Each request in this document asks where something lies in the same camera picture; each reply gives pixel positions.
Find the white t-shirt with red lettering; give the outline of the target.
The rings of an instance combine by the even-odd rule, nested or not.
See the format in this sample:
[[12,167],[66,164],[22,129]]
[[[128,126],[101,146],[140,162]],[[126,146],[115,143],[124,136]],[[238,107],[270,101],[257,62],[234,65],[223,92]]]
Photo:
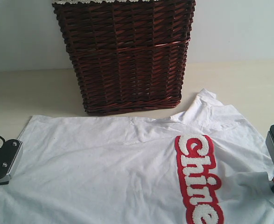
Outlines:
[[274,224],[264,138],[201,90],[167,119],[35,115],[0,224]]

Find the dark brown wicker basket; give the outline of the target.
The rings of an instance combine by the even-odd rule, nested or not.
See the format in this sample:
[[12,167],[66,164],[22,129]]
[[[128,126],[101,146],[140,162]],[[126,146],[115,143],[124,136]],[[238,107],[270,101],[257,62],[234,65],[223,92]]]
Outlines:
[[196,2],[52,4],[90,115],[169,109],[182,98]]

